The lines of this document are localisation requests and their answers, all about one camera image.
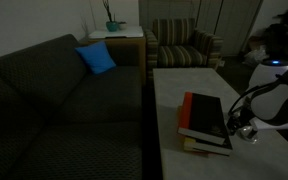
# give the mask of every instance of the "dark gray sofa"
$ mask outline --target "dark gray sofa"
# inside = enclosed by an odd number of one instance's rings
[[[108,47],[117,67],[93,75],[78,46],[68,34],[0,57],[0,179],[142,179],[136,60]]]

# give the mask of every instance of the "striped armchair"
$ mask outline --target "striped armchair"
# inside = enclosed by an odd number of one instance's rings
[[[153,68],[211,67],[221,60],[223,39],[194,28],[195,20],[155,19],[146,37],[147,85],[153,85]]]

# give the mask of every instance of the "coffee table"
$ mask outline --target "coffee table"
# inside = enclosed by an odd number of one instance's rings
[[[258,132],[255,144],[230,136],[230,156],[183,150],[183,137],[177,133],[177,107],[185,91],[220,97],[225,121],[239,97],[213,69],[154,69],[153,75],[163,179],[288,180],[288,142],[275,130]]]

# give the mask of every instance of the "blue pillow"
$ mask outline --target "blue pillow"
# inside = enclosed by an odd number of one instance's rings
[[[104,41],[85,47],[75,48],[94,74],[105,72],[116,66],[111,58]]]

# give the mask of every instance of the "sofa armrest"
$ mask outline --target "sofa armrest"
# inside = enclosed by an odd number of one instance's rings
[[[153,85],[153,68],[157,67],[158,41],[154,33],[144,30],[146,38],[146,80],[148,86]]]
[[[194,30],[194,47],[206,57],[207,67],[218,67],[223,39],[211,33]]]

